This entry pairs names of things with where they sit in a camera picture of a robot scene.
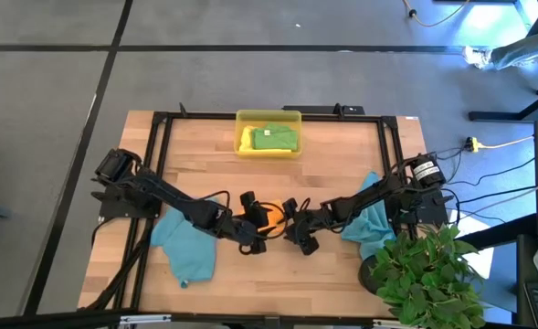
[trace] blue towel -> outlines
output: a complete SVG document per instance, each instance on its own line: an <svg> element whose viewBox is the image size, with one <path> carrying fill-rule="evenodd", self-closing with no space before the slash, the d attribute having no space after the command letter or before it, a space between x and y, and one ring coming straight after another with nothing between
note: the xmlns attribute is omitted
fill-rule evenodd
<svg viewBox="0 0 538 329"><path fill-rule="evenodd" d="M152 246L163 246L169 266L182 288L190 281L208 281L214 275L216 238L194 228L184 215L169 208L151 235Z"/></svg>
<svg viewBox="0 0 538 329"><path fill-rule="evenodd" d="M378 180L378 175L371 172L364 180L360 191L363 191ZM362 210L360 216L355 218L342 232L342 239L360 243L360 256L362 260L375 255L376 251L385 245L386 240L395 240L395 233L388 225L386 219L385 202L377 202Z"/></svg>

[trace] wooden tabletop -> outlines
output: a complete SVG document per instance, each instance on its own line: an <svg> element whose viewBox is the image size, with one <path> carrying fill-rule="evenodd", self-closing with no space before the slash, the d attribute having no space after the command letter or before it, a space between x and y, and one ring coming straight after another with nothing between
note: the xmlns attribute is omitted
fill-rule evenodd
<svg viewBox="0 0 538 329"><path fill-rule="evenodd" d="M152 111L130 111L120 148L143 155ZM424 153L416 117L397 117L404 157ZM228 190L232 208L240 194L253 190L260 201L311 198L312 207L358 191L369 172L384 173L375 124L304 122L303 151L294 160L240 159L234 154L230 120L174 120L164 179L190 196ZM159 129L155 150L163 129ZM391 161L394 149L386 132ZM153 159L157 163L158 151ZM114 219L96 236L79 298L93 302L121 266L128 218ZM361 287L358 244L329 231L315 234L320 248L303 256L284 239L267 242L267 252L243 256L235 242L217 242L214 278L180 288L160 247L150 248L140 310L166 313L281 314L305 316L392 317L382 300ZM129 305L134 272L124 305Z"/></svg>

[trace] plant pot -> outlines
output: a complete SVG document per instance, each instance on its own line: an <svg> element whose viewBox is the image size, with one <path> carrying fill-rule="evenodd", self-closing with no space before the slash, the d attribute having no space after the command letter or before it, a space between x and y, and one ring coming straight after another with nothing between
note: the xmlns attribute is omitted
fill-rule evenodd
<svg viewBox="0 0 538 329"><path fill-rule="evenodd" d="M362 262L360 270L358 271L358 281L372 294L376 294L380 284L370 275L370 269L376 266L376 257L370 256Z"/></svg>

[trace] potted plant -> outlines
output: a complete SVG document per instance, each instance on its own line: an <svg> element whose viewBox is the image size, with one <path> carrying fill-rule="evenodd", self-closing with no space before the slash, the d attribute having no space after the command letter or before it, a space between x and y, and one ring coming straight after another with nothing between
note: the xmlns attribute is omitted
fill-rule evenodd
<svg viewBox="0 0 538 329"><path fill-rule="evenodd" d="M424 228L426 237L411 240L405 232L387 240L369 272L376 292L391 306L401 324L431 329L482 327L483 307L471 282L479 274L462 258L478 252L469 243L454 241L456 226L439 232Z"/></svg>

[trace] yellow cable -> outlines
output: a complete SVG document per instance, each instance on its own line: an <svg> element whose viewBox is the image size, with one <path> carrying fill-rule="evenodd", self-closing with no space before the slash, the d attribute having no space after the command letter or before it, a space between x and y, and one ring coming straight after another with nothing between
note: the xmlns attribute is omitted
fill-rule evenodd
<svg viewBox="0 0 538 329"><path fill-rule="evenodd" d="M512 145L512 144L516 144L516 143L520 143L520 142L524 142L526 140L530 140L534 137L532 136L528 136L528 137L524 137L524 138L521 138L519 140L516 140L516 141L512 141L512 142L508 142L508 143L502 143L502 144L499 144L499 145L492 145L492 146L489 146L489 145L484 145L482 143L478 143L478 148L486 148L486 149L495 149L495 148L501 148L501 147L504 147L504 146L508 146L508 145Z"/></svg>
<svg viewBox="0 0 538 329"><path fill-rule="evenodd" d="M406 5L406 8L408 9L408 11L410 12L411 10L413 10L413 8L411 7L411 4L408 3L408 0L403 0L403 2L405 3ZM421 22L419 19L418 19L418 16L417 14L413 14L413 17L415 18L415 20L417 21L418 24L420 24L422 27L435 27L435 26L438 26L439 24L445 22L446 20L452 18L455 14L458 13L459 10L461 10L461 8L463 8L465 5L467 5L469 3L469 0L466 0L466 2L463 3L463 5L461 5L458 9L456 9L453 13L451 13L451 15L443 18L442 20L438 21L437 23L435 24L425 24L423 22Z"/></svg>

